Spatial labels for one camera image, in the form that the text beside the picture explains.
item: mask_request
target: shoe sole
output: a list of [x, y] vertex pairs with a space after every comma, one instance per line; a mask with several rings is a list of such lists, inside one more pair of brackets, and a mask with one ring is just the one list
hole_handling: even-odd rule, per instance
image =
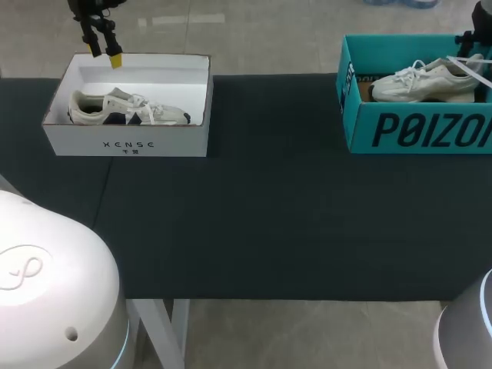
[[466, 102], [475, 102], [475, 92], [467, 92], [464, 94], [434, 94], [428, 95], [421, 100], [415, 101], [378, 101], [372, 95], [372, 91], [374, 90], [374, 86], [369, 87], [369, 96], [371, 98], [371, 102], [454, 102], [454, 103], [466, 103]]

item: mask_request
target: white metal frame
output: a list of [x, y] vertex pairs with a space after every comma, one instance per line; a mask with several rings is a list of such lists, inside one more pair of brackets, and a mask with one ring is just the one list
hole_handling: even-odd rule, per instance
[[171, 319], [163, 300], [128, 300], [136, 344], [135, 369], [141, 366], [145, 328], [164, 369], [185, 369], [189, 300], [174, 300]]

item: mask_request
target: teal shoe box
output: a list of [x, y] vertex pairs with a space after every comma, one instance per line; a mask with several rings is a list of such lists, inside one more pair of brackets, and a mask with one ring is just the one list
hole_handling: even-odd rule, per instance
[[[454, 35], [347, 35], [337, 75], [345, 138], [356, 154], [492, 154], [492, 89], [474, 103], [366, 102], [375, 79], [455, 56]], [[470, 53], [489, 56], [490, 48]]]

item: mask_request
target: white shoe box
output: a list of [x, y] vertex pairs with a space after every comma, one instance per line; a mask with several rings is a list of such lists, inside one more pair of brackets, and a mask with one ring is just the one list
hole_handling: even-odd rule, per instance
[[[171, 105], [191, 116], [189, 125], [75, 125], [68, 116], [74, 90], [106, 95], [113, 88]], [[203, 55], [123, 54], [122, 66], [109, 57], [77, 54], [61, 80], [43, 121], [56, 155], [207, 155], [213, 83], [210, 57]]]

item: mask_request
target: robot logo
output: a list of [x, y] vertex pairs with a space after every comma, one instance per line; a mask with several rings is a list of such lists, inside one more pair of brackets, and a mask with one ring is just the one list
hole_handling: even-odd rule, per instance
[[24, 304], [47, 288], [52, 256], [33, 244], [0, 251], [0, 305]]

